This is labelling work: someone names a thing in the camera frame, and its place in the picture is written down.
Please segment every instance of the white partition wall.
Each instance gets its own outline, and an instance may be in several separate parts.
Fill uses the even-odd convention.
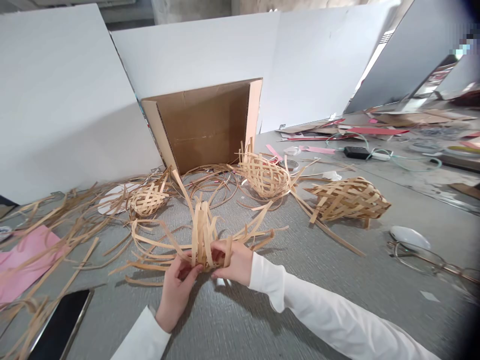
[[[342,113],[397,1],[115,31],[139,98],[263,78],[261,132]]]
[[[261,132],[341,115],[392,2],[282,13],[261,101]]]
[[[149,172],[160,155],[96,4],[0,16],[0,195]]]
[[[267,77],[280,13],[112,32],[139,99]]]

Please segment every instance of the white sleeve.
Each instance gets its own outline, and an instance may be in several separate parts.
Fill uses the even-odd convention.
[[[160,360],[169,339],[170,334],[155,320],[155,312],[146,306],[111,360]]]
[[[255,252],[249,288],[267,294],[279,313],[290,308],[315,335],[352,360],[440,360],[398,326]]]

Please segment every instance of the woven bamboo ball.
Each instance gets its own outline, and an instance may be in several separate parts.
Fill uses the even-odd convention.
[[[141,217],[155,213],[168,200],[168,194],[160,192],[154,182],[147,188],[138,190],[130,199],[130,207]]]
[[[321,221],[342,217],[378,219],[392,205],[363,177],[313,185],[305,190],[317,196],[315,210],[321,215]]]
[[[265,199],[273,199],[290,189],[288,171],[263,158],[261,154],[246,154],[244,161],[238,163],[238,172]]]

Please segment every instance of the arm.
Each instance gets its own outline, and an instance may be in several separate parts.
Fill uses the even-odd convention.
[[[190,291],[202,270],[202,265],[192,269],[190,263],[177,256],[165,272],[160,307],[156,314],[148,306],[143,309],[111,360],[160,360],[170,333],[185,311]]]
[[[212,246],[223,248],[221,243]],[[241,244],[232,252],[230,266],[216,270],[212,277],[235,280],[267,294],[275,311],[290,308],[315,335],[347,357],[439,360],[398,326],[344,297],[300,280],[256,253],[248,254],[251,251]]]
[[[111,360],[160,360],[169,339],[155,320],[155,311],[146,306]]]

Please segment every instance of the black device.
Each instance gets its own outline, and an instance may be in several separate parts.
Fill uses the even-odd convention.
[[[93,289],[87,289],[62,297],[33,343],[28,360],[64,360],[93,295]]]
[[[352,159],[367,159],[370,156],[370,151],[366,147],[360,146],[345,146],[343,150],[347,158]]]

